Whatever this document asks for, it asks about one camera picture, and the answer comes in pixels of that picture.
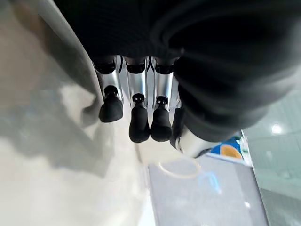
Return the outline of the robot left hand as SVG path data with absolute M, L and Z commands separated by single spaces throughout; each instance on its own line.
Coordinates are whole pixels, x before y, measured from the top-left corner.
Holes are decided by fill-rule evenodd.
M 146 97 L 131 95 L 129 137 L 169 141 L 199 156 L 203 149 L 257 123 L 285 96 L 301 70 L 298 0 L 57 0 L 56 6 L 92 60 L 103 91 L 102 122 L 123 113 L 112 79 L 114 57 L 143 76 L 155 59 L 158 86 L 178 81 L 181 107 L 169 121 L 165 91 L 148 123 Z

